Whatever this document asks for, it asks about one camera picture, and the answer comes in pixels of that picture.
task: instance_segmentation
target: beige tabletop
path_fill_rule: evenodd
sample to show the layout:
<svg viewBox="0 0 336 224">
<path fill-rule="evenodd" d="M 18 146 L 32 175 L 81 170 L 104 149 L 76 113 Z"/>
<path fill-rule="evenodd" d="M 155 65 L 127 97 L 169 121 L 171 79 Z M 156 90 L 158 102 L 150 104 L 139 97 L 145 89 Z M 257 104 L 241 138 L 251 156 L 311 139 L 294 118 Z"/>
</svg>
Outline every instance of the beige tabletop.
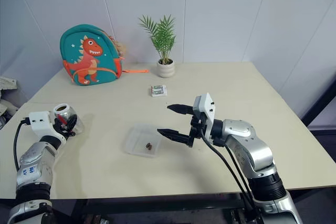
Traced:
<svg viewBox="0 0 336 224">
<path fill-rule="evenodd" d="M 168 96 L 152 98 L 150 86 L 160 84 L 167 86 Z M 287 189 L 336 185 L 335 162 L 253 64 L 188 63 L 177 65 L 176 75 L 169 79 L 153 73 L 123 73 L 117 81 L 89 87 L 72 84 L 61 70 L 0 131 L 0 198 L 15 197 L 13 138 L 19 121 L 31 111 L 52 110 L 62 102 L 77 111 L 86 130 L 60 149 L 51 198 L 238 192 L 223 162 L 201 140 L 188 148 L 164 138 L 155 158 L 123 150 L 137 123 L 188 134 L 191 117 L 166 106 L 192 105 L 197 95 L 206 92 L 216 104 L 215 118 L 242 119 L 255 127 L 272 149 Z M 30 126 L 23 126 L 18 156 L 37 140 Z M 228 157 L 223 148 L 218 150 Z"/>
</svg>

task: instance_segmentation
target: palm plant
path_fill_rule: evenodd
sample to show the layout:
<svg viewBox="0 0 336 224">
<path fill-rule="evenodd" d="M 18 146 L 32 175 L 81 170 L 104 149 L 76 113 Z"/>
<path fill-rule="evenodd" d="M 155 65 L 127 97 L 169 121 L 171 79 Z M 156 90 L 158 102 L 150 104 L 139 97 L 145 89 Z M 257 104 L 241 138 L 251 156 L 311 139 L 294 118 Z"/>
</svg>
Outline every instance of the palm plant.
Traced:
<svg viewBox="0 0 336 224">
<path fill-rule="evenodd" d="M 139 20 L 139 25 L 150 34 L 153 46 L 160 55 L 159 63 L 163 65 L 172 63 L 173 61 L 169 58 L 169 55 L 176 37 L 174 35 L 175 18 L 172 18 L 171 15 L 168 18 L 163 16 L 163 19 L 156 23 L 151 17 L 142 15 Z"/>
</svg>

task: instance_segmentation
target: black cable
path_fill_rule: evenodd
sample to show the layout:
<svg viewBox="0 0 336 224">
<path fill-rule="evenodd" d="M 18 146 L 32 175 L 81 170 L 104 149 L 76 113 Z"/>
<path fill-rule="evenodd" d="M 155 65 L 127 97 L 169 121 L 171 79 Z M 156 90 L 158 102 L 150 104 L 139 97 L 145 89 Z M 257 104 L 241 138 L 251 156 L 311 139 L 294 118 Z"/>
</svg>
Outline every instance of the black cable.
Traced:
<svg viewBox="0 0 336 224">
<path fill-rule="evenodd" d="M 243 194 L 243 196 L 246 198 L 247 202 L 251 205 L 252 208 L 254 208 L 254 205 L 251 203 L 249 197 L 247 196 L 247 194 L 245 193 L 241 183 L 239 182 L 236 174 L 234 173 L 234 171 L 232 170 L 232 168 L 230 167 L 229 163 L 227 162 L 227 160 L 225 159 L 225 157 L 218 151 L 216 150 L 210 143 L 209 141 L 205 138 L 204 133 L 202 130 L 199 131 L 203 142 L 214 152 L 217 154 L 218 157 L 221 158 L 221 160 L 225 163 L 226 167 L 229 169 L 229 171 L 231 172 L 233 178 L 235 179 L 237 185 L 239 186 L 241 193 Z"/>
<path fill-rule="evenodd" d="M 252 197 L 251 191 L 250 191 L 249 187 L 248 187 L 247 184 L 246 184 L 246 181 L 245 181 L 245 179 L 244 179 L 244 177 L 243 177 L 243 175 L 242 175 L 242 173 L 241 173 L 241 171 L 240 171 L 240 169 L 239 169 L 239 167 L 238 167 L 238 164 L 237 164 L 237 162 L 236 162 L 234 156 L 232 155 L 232 152 L 231 152 L 231 150 L 229 149 L 229 147 L 227 147 L 227 145 L 224 145 L 224 146 L 225 146 L 227 152 L 229 153 L 229 155 L 230 155 L 230 157 L 231 157 L 231 159 L 232 159 L 232 162 L 234 163 L 234 165 L 235 165 L 235 167 L 236 167 L 236 169 L 237 169 L 237 171 L 238 171 L 238 173 L 239 173 L 239 175 L 240 175 L 240 178 L 242 179 L 242 181 L 243 181 L 243 183 L 244 183 L 244 186 L 245 186 L 245 188 L 246 188 L 246 190 L 247 190 L 247 194 L 248 194 L 248 196 L 249 196 L 249 199 L 251 200 L 251 202 L 252 202 L 252 204 L 253 204 L 252 207 L 255 208 L 256 206 L 255 206 L 255 204 L 254 204 L 254 201 L 253 201 L 253 197 Z"/>
<path fill-rule="evenodd" d="M 14 137 L 14 143 L 13 143 L 13 154 L 14 154 L 14 164 L 15 164 L 15 168 L 16 168 L 16 171 L 19 170 L 19 164 L 17 162 L 17 154 L 16 154 L 16 144 L 17 144 L 17 138 L 19 136 L 19 132 L 20 132 L 20 129 L 21 129 L 21 126 L 23 124 L 28 124 L 30 125 L 30 120 L 29 118 L 25 118 L 23 120 L 21 120 L 21 122 L 19 123 L 17 129 L 16 129 L 16 133 L 15 133 L 15 137 Z"/>
</svg>

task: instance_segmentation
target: backpack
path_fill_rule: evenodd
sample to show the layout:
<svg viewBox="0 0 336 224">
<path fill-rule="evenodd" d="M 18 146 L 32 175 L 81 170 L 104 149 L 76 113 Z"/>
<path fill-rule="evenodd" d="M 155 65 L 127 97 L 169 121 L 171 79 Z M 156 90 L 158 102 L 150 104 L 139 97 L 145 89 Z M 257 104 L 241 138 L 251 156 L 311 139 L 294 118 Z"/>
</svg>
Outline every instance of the backpack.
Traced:
<svg viewBox="0 0 336 224">
<path fill-rule="evenodd" d="M 63 33 L 60 51 L 64 68 L 81 86 L 110 82 L 121 76 L 117 42 L 102 29 L 82 24 Z"/>
</svg>

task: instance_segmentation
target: dinosaur print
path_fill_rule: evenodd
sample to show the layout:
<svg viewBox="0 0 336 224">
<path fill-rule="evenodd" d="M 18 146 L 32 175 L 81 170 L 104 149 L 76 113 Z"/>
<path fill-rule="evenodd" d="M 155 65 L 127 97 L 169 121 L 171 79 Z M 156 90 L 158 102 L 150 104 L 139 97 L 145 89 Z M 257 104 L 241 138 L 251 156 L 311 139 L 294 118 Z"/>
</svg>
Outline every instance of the dinosaur print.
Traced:
<svg viewBox="0 0 336 224">
<path fill-rule="evenodd" d="M 92 38 L 88 38 L 86 35 L 83 39 L 80 40 L 81 45 L 79 46 L 79 52 L 82 54 L 79 56 L 78 61 L 74 63 L 68 63 L 67 61 L 63 61 L 64 67 L 67 70 L 68 74 L 71 76 L 70 70 L 80 70 L 80 69 L 88 69 L 78 72 L 78 81 L 81 84 L 88 85 L 90 83 L 89 80 L 85 79 L 87 75 L 90 76 L 91 81 L 98 82 L 96 79 L 97 71 L 89 70 L 90 68 L 96 68 L 99 60 L 95 57 L 101 56 L 103 53 L 103 49 L 96 43 L 96 41 Z"/>
</svg>

